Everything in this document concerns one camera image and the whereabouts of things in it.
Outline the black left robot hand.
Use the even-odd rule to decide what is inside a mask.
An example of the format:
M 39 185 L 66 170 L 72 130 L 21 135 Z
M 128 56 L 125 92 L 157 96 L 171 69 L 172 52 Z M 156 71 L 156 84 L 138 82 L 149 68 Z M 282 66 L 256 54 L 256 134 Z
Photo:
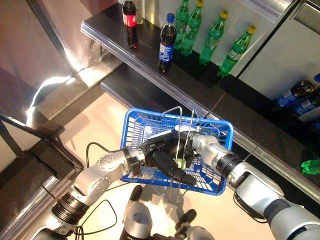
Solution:
M 148 167 L 158 168 L 166 177 L 190 186 L 196 185 L 196 179 L 187 174 L 174 162 L 174 130 L 162 132 L 147 139 L 140 146 Z

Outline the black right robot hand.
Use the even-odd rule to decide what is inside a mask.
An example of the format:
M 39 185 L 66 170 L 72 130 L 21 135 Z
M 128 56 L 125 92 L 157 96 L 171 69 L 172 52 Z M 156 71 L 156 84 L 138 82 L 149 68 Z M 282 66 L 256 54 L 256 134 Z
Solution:
M 193 148 L 193 136 L 197 133 L 195 128 L 189 129 L 182 125 L 174 127 L 175 136 L 173 142 L 173 161 L 178 163 L 180 168 L 189 168 L 195 159 Z

